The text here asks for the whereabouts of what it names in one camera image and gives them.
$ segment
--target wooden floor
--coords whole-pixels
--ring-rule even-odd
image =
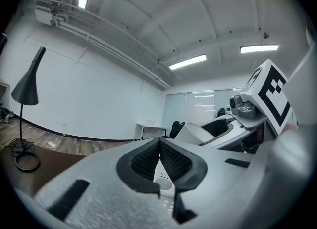
[[[11,124],[0,123],[0,151],[3,150],[5,146],[9,145],[14,138],[19,137],[20,120],[13,118],[10,121],[13,120],[15,121]],[[46,148],[44,145],[45,141],[52,141],[57,145],[57,147],[50,150],[77,155],[90,155],[98,151],[110,149],[129,143],[98,142],[81,140],[71,137],[61,137],[59,135],[42,131],[24,122],[22,123],[22,133],[23,139],[27,139],[27,141],[34,142],[34,145]]]

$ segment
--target floor lamp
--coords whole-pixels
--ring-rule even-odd
[[[41,59],[44,53],[45,53],[45,48],[41,47],[36,53],[30,65],[29,70],[21,78],[21,80],[16,85],[16,87],[14,88],[11,94],[12,98],[15,101],[21,103],[20,138],[16,138],[11,142],[10,144],[11,154],[14,156],[14,162],[17,168],[23,171],[30,171],[30,170],[36,169],[40,164],[40,160],[37,157],[37,155],[34,152],[28,150],[33,145],[33,143],[27,142],[26,140],[23,140],[22,138],[22,111],[23,111],[23,105],[33,106],[39,103],[37,87],[36,87],[36,71],[39,67],[39,64],[41,62]],[[37,159],[36,166],[32,168],[21,167],[18,164],[18,162],[24,155],[34,156]]]

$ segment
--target black rubber pad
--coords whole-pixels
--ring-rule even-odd
[[[88,186],[89,182],[85,180],[76,180],[64,195],[48,208],[48,212],[63,221],[74,208]]]
[[[248,168],[249,166],[249,162],[247,161],[243,161],[243,160],[236,160],[236,159],[227,159],[225,161],[226,163],[238,166],[238,167],[242,167],[242,168]]]

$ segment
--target white desk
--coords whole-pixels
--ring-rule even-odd
[[[152,125],[146,125],[146,124],[137,123],[137,126],[138,125],[141,127],[140,140],[142,139],[144,128],[156,128],[156,129],[164,130],[165,131],[165,136],[166,136],[166,131],[168,130],[168,128],[164,127],[164,126],[152,126]]]
[[[0,102],[3,103],[4,107],[8,107],[8,88],[9,84],[4,82],[3,80],[0,80]]]

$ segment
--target power strip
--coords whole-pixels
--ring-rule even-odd
[[[48,141],[48,145],[51,148],[55,148],[56,147],[56,144],[54,144],[52,141]]]

